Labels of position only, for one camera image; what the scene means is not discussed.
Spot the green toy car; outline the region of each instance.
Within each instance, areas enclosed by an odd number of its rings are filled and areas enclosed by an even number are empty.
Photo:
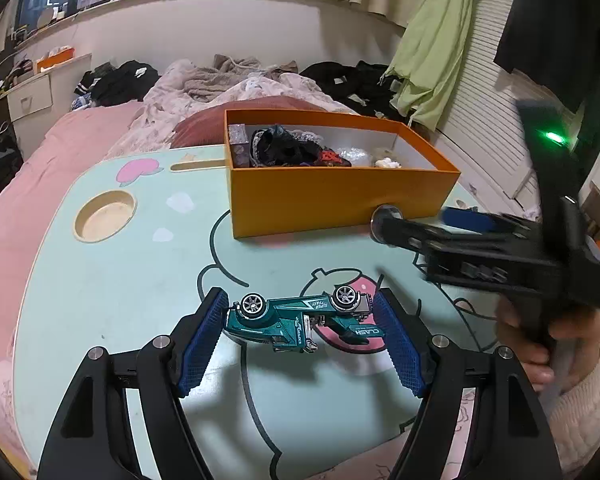
[[[271,343],[274,352],[314,352],[311,339],[317,324],[331,328],[345,343],[365,345],[370,337],[384,337],[374,324],[361,324],[371,314],[371,298],[350,285],[341,285],[332,296],[306,296],[265,300],[250,293],[234,302],[224,330],[247,341]]]

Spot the pink bedsheet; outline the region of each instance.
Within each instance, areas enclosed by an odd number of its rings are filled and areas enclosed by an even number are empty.
[[[0,194],[0,426],[13,413],[10,384],[4,383],[11,381],[13,333],[40,242],[72,183],[102,160],[141,106],[130,102],[65,115]]]

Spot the plastic bag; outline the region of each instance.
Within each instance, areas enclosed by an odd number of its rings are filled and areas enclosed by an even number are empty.
[[[342,158],[346,158],[352,166],[370,168],[373,166],[371,154],[361,148],[338,148],[335,151]]]

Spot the toy car wheel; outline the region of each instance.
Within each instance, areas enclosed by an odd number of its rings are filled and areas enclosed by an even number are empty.
[[[351,312],[360,304],[360,293],[350,285],[341,285],[333,293],[333,305],[343,312]]]
[[[238,312],[247,319],[257,319],[264,314],[267,307],[265,299],[259,294],[247,294],[240,302]]]

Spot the desk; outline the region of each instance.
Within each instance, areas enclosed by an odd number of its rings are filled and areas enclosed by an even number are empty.
[[[71,111],[74,90],[87,70],[91,54],[74,57],[43,73],[36,74],[0,96],[0,118],[11,121],[23,160],[27,160],[45,139],[58,119]]]
[[[212,286],[235,301],[251,291],[333,292],[342,283],[372,294],[382,281],[412,312],[422,300],[433,333],[471,349],[494,343],[495,295],[424,282],[414,253],[376,244],[366,227],[235,240],[226,170],[169,170],[191,154],[224,157],[222,146],[205,146],[108,160],[81,176],[60,206],[30,276],[14,354],[16,421],[35,463],[87,350],[141,348],[194,312]],[[138,201],[135,216],[103,242],[77,241],[77,211],[118,188],[116,175],[133,158],[164,168],[124,187]],[[458,198],[475,203],[456,186],[448,204]],[[484,317],[463,313],[471,308]],[[216,480],[263,480],[270,470],[280,480],[306,478],[397,436],[415,415],[420,401],[401,386],[383,348],[359,354],[315,340],[314,354],[274,354],[221,336],[202,384],[182,401]],[[158,479],[138,392],[128,399],[142,472]]]

